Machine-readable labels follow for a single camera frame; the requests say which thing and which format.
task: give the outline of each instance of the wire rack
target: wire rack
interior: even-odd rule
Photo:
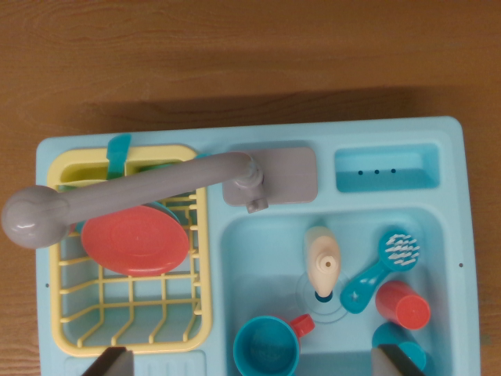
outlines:
[[[125,171],[131,175],[141,167],[194,156],[184,146],[132,148]],[[49,169],[48,185],[64,190],[98,183],[101,179],[96,176],[100,177],[103,163],[106,169],[105,149],[61,154]],[[200,189],[160,201],[178,216],[187,232],[189,253],[183,268],[157,277],[121,276],[104,269],[81,249],[77,233],[66,243],[51,247],[52,335],[63,351],[95,356],[107,346],[126,345],[135,353],[181,352],[196,348],[207,338],[212,317],[205,196],[205,189]],[[139,291],[145,282],[157,283],[155,292]],[[171,291],[174,282],[180,284]],[[119,292],[109,295],[114,287]],[[121,322],[124,309],[128,318]],[[142,319],[138,315],[141,309],[146,309]]]

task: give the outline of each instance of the toy kitchen sink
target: toy kitchen sink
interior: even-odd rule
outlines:
[[[61,190],[104,180],[111,137],[47,139],[37,152],[37,184]],[[301,203],[282,197],[283,204],[270,200],[248,214],[234,187],[222,184],[161,201],[189,235],[186,260],[169,273],[110,272],[85,254],[77,234],[38,249],[42,375],[79,376],[107,346],[125,345],[136,354],[139,376],[235,376],[233,342],[244,323],[304,313],[316,328],[301,339],[297,376],[370,375],[371,339],[384,319],[373,301],[360,314],[347,313],[336,291],[375,263],[381,231],[398,226],[421,245],[416,266],[389,279],[404,280],[430,304],[430,323],[413,333],[427,353],[424,373],[479,376],[474,242],[456,120],[140,132],[132,135],[125,175],[198,154],[290,148],[309,150],[289,166],[313,161],[311,174],[273,189],[299,195]],[[306,277],[304,236],[313,226],[330,229],[341,249],[328,303],[316,299]]]

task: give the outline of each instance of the wooden surface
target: wooden surface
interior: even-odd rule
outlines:
[[[435,115],[463,125],[497,376],[501,4],[0,3],[0,204],[47,137]],[[34,252],[0,245],[0,374],[39,374]]]

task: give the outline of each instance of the soap dispenser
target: soap dispenser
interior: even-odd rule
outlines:
[[[306,232],[305,261],[308,279],[317,298],[328,302],[341,272],[341,252],[329,229],[317,226]]]

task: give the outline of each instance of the sink basin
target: sink basin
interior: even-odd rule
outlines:
[[[325,375],[327,369],[346,375],[370,374],[372,335],[384,319],[373,302],[358,315],[332,312],[329,323],[325,322],[329,321],[328,317],[327,320],[318,318],[321,305],[331,305],[336,312],[343,309],[336,294],[333,302],[312,304],[314,292],[302,283],[305,279],[303,236],[312,226],[331,229],[341,248],[341,272],[351,278],[377,261],[377,242],[390,224],[399,225],[419,239],[422,251],[419,263],[410,272],[394,273],[388,279],[408,282],[432,307],[439,307],[426,328],[416,333],[420,345],[433,354],[429,356],[432,362],[427,375],[451,374],[447,367],[452,361],[447,350],[451,348],[451,338],[447,325],[443,233],[438,220],[422,208],[248,216],[232,222],[221,242],[229,343],[252,317],[273,315],[292,320],[310,313],[317,321],[317,328],[301,339],[297,376]],[[239,373],[233,368],[229,374]]]

